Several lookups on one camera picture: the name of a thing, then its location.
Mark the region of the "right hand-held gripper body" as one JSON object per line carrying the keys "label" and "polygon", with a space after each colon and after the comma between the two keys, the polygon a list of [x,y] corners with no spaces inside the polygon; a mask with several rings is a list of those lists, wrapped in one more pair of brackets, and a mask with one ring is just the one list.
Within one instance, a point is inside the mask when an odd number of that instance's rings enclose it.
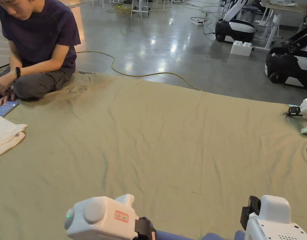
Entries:
{"label": "right hand-held gripper body", "polygon": [[240,223],[244,229],[241,240],[307,240],[307,233],[291,222],[290,204],[282,197],[250,196],[248,206],[242,208]]}

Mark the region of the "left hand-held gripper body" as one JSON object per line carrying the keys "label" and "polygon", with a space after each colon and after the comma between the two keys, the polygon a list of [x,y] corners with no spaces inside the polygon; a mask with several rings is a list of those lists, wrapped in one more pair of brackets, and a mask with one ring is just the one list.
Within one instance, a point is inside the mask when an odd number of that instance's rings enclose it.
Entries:
{"label": "left hand-held gripper body", "polygon": [[64,228],[72,240],[155,240],[149,219],[138,217],[134,196],[92,197],[67,211]]}

